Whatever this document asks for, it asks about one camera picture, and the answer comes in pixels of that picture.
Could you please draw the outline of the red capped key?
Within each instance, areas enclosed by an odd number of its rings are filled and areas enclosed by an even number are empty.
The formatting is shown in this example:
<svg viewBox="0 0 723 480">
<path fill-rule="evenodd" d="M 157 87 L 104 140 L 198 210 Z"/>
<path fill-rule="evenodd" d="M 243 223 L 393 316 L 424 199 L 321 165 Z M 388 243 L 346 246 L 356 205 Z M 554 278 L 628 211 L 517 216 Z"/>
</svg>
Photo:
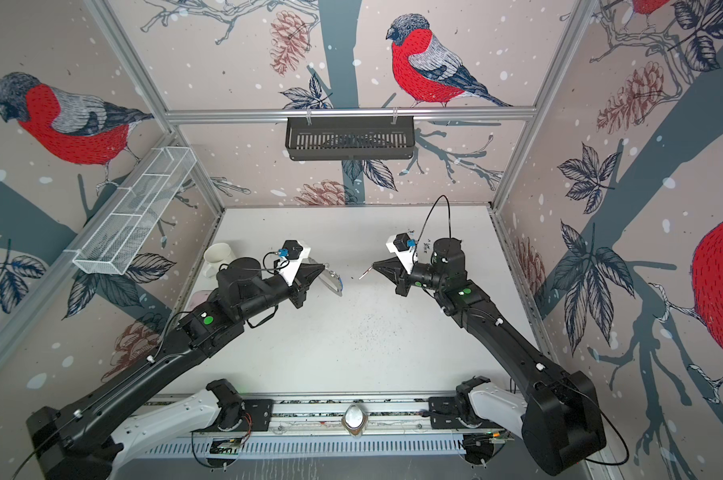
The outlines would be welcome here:
<svg viewBox="0 0 723 480">
<path fill-rule="evenodd" d="M 365 272 L 363 272 L 363 274 L 361 274 L 361 276 L 359 277 L 359 280 L 362 280 L 363 278 L 365 278 L 365 276 L 367 276 L 367 274 L 369 274 L 369 272 L 371 272 L 371 271 L 373 271 L 373 266 L 369 266 L 369 268 L 367 268 L 367 270 L 365 270 Z"/>
</svg>

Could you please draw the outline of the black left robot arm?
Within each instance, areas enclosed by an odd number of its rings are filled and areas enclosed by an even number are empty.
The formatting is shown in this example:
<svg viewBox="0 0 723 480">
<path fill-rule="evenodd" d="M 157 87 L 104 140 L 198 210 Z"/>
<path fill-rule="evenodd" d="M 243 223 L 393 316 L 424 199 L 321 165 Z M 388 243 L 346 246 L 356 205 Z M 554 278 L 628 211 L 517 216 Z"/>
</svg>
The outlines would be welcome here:
<svg viewBox="0 0 723 480">
<path fill-rule="evenodd" d="M 222 431 L 254 428 L 242 396 L 225 379 L 191 398 L 142 416 L 137 410 L 187 371 L 223 350 L 250 327 L 252 318 L 273 318 L 282 302 L 301 308 L 322 264 L 288 259 L 263 277 L 251 257 L 234 260 L 217 274 L 217 288 L 164 333 L 131 367 L 62 409 L 44 407 L 27 420 L 32 458 L 47 479 L 109 479 L 142 453 L 186 432 L 214 426 Z"/>
</svg>

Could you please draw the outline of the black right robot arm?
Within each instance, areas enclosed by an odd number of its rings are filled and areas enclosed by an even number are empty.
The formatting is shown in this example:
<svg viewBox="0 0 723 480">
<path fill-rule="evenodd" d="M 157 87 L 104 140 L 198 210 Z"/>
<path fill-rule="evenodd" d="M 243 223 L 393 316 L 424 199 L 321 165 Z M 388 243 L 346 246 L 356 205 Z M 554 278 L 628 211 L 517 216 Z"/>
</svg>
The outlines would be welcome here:
<svg viewBox="0 0 723 480">
<path fill-rule="evenodd" d="M 603 416 L 593 382 L 581 372 L 569 373 L 527 341 L 469 279 L 461 241 L 441 238 L 427 263 L 417 259 L 417 243 L 407 233 L 391 236 L 388 260 L 373 270 L 407 296 L 417 287 L 433 293 L 445 316 L 479 340 L 515 382 L 516 394 L 485 378 L 457 388 L 459 418 L 469 426 L 493 422 L 521 438 L 537 466 L 549 475 L 601 451 L 607 445 Z"/>
</svg>

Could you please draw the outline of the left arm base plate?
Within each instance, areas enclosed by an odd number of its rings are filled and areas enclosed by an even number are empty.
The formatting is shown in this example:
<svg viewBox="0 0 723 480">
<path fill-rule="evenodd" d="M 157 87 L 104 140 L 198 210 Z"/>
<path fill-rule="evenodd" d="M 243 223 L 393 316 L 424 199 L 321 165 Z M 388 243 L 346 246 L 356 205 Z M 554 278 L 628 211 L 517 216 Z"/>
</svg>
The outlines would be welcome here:
<svg viewBox="0 0 723 480">
<path fill-rule="evenodd" d="M 197 432 L 241 434 L 267 432 L 274 406 L 273 399 L 245 399 L 235 406 L 224 407 L 210 426 L 197 429 Z"/>
</svg>

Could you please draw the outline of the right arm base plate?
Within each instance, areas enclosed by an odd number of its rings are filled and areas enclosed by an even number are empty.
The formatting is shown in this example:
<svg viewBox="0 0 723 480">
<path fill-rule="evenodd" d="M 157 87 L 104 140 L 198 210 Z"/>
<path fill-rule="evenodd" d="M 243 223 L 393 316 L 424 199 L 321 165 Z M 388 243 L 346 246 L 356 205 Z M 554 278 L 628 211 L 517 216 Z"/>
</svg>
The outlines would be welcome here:
<svg viewBox="0 0 723 480">
<path fill-rule="evenodd" d="M 431 396 L 427 400 L 425 418 L 433 430 L 505 430 L 501 425 L 483 419 L 469 420 L 461 413 L 453 396 Z"/>
</svg>

